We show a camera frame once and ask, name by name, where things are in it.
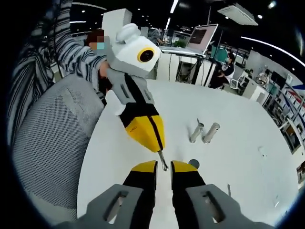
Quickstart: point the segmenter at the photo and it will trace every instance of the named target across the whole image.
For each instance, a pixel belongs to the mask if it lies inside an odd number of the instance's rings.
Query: metal cylinder
[[[220,128],[218,123],[213,123],[208,133],[202,137],[203,143],[210,143],[214,134],[216,134],[217,130]]]
[[[203,131],[204,125],[198,122],[198,126],[196,127],[194,133],[190,136],[190,142],[194,143],[198,135]]]

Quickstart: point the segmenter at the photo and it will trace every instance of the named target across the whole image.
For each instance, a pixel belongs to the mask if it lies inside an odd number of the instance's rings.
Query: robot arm
[[[192,165],[172,161],[171,170],[173,206],[179,229],[273,228],[242,215],[239,204],[215,185],[205,185]],[[156,173],[156,161],[138,164],[123,185],[113,185],[91,201],[84,216],[54,228],[148,229],[155,205]],[[118,198],[123,198],[121,205],[115,205]],[[109,224],[114,215],[115,222]]]
[[[107,70],[107,78],[122,104],[114,113],[120,117],[131,138],[152,152],[158,152],[166,171],[168,166],[162,153],[165,146],[163,121],[144,79],[158,61],[160,49],[140,36],[135,24],[128,24],[118,32],[115,43],[110,44],[106,39],[105,51],[111,67]],[[108,94],[105,97],[107,104],[111,103]]]

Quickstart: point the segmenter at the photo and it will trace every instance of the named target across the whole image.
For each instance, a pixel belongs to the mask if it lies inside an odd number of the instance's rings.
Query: mesh chair back
[[[16,172],[51,225],[77,218],[81,165],[103,108],[89,82],[69,75],[33,104],[17,133]]]

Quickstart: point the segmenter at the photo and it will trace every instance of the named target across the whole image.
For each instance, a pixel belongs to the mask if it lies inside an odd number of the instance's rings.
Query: striped shirt
[[[73,0],[53,0],[53,7],[38,22],[26,40],[13,71],[7,113],[7,144],[12,146],[27,112],[53,84],[51,59],[65,72],[84,77],[98,91],[98,71],[105,56],[79,45],[70,31],[70,9]]]
[[[151,32],[148,39],[155,45],[158,45],[158,39],[160,39],[160,37],[161,37],[161,34],[160,34],[159,30],[155,29],[153,32]]]

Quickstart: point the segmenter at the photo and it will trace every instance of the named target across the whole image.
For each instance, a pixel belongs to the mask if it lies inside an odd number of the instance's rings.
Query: office desk
[[[290,149],[262,106],[241,96],[197,85],[157,80],[148,80],[147,84],[163,118],[163,153],[168,165],[172,160],[197,159],[198,171],[206,184],[215,184],[225,193],[229,184],[243,215],[274,225],[296,197],[298,178]],[[197,118],[205,125],[205,133],[212,123],[220,124],[211,143],[204,144],[200,137],[194,144],[189,142]],[[150,228],[177,229],[170,170],[164,172],[157,154],[128,137],[120,119],[107,106],[82,164],[78,216],[106,189],[122,184],[131,168],[150,160],[159,161]]]
[[[264,105],[269,96],[269,92],[250,77],[245,76],[245,78],[249,80],[249,83],[244,90],[243,97],[257,101],[260,105]]]
[[[157,80],[175,82],[180,62],[195,64],[190,73],[192,84],[207,85],[211,80],[215,65],[209,60],[204,59],[205,55],[192,50],[180,47],[161,46],[161,55],[158,62]]]

